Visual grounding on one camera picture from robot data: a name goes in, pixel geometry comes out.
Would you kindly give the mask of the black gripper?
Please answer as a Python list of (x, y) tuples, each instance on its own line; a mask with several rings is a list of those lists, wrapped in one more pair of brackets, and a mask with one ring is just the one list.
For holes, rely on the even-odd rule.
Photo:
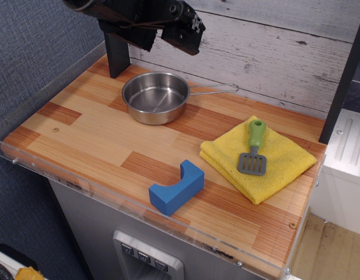
[[(189, 55), (197, 55), (205, 26), (196, 11), (185, 1), (156, 1), (163, 25), (161, 38)], [(112, 26), (112, 35), (127, 44), (150, 52), (157, 29)]]

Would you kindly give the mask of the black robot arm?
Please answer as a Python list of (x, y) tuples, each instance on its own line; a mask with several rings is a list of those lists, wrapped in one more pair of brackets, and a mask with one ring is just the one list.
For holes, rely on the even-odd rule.
[(64, 1), (75, 12), (96, 18), (100, 29), (119, 40), (150, 51), (161, 38), (189, 55), (199, 53), (205, 26), (185, 1)]

